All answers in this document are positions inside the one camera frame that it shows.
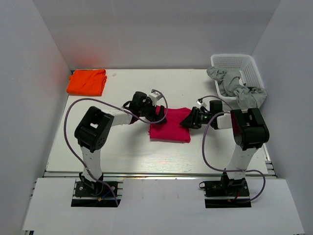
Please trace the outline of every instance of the gray wall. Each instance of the gray wall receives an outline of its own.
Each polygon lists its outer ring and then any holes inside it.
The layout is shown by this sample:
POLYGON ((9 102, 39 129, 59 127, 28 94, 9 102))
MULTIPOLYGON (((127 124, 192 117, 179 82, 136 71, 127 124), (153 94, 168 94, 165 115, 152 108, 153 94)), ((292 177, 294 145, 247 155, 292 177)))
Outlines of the gray wall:
POLYGON ((0 233, 19 234, 66 101, 69 69, 31 0, 0 1, 0 233))
POLYGON ((253 52, 268 97, 268 151, 313 234, 313 1, 282 0, 253 52))
POLYGON ((280 0, 34 0, 71 69, 206 68, 251 54, 280 0))

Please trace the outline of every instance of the folded orange towel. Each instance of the folded orange towel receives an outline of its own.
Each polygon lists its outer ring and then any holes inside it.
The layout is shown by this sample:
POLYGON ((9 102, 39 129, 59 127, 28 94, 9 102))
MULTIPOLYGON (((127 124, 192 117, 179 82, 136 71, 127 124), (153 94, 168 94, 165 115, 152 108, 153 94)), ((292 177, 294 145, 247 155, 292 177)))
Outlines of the folded orange towel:
POLYGON ((107 81, 106 70, 76 70, 69 77, 67 93, 101 96, 107 81))

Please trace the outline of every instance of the gray towel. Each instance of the gray towel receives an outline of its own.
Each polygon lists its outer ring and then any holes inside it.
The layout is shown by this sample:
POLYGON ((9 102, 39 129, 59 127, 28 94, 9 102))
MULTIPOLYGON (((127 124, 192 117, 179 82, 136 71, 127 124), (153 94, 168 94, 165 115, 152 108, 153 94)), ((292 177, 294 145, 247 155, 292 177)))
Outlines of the gray towel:
POLYGON ((217 80, 221 95, 237 98, 241 109, 259 108, 267 96, 263 88, 240 85, 241 75, 238 70, 225 70, 213 66, 209 67, 206 73, 212 79, 217 80))

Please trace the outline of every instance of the red cloth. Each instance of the red cloth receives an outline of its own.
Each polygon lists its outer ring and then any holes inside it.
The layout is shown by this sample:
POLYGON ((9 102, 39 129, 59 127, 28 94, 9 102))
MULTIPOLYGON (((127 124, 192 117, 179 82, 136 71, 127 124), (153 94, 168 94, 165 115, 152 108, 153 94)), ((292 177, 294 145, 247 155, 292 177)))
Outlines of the red cloth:
MULTIPOLYGON (((156 113, 158 114, 160 107, 157 106, 156 113)), ((166 116, 167 123, 165 124, 150 124, 150 139, 190 142, 189 128, 181 127, 179 123, 183 121, 189 114, 190 109, 168 109, 166 116)))

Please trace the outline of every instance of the cloth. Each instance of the cloth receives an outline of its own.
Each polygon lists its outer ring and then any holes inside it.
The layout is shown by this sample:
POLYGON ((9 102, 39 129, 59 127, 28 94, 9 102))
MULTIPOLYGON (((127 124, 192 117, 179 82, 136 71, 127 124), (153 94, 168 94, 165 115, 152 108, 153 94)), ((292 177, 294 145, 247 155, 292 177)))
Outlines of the cloth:
POLYGON ((190 142, 189 128, 179 125, 189 114, 191 110, 188 108, 168 109, 166 116, 167 123, 158 125, 150 124, 150 139, 158 139, 165 141, 190 142))
POLYGON ((267 96, 263 88, 241 85, 239 83, 241 74, 238 70, 225 70, 213 66, 209 67, 206 73, 218 82, 221 95, 236 97, 241 109, 259 108, 267 96))
POLYGON ((76 70, 69 77, 67 93, 101 96, 107 81, 105 70, 76 70))

